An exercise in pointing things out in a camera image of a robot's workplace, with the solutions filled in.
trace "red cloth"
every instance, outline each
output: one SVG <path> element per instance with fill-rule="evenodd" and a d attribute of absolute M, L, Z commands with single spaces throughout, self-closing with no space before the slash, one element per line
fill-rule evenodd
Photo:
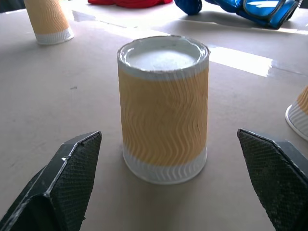
<path fill-rule="evenodd" d="M 171 3 L 172 0 L 88 0 L 88 3 L 96 5 L 113 5 L 126 8 L 147 8 L 159 4 Z"/>

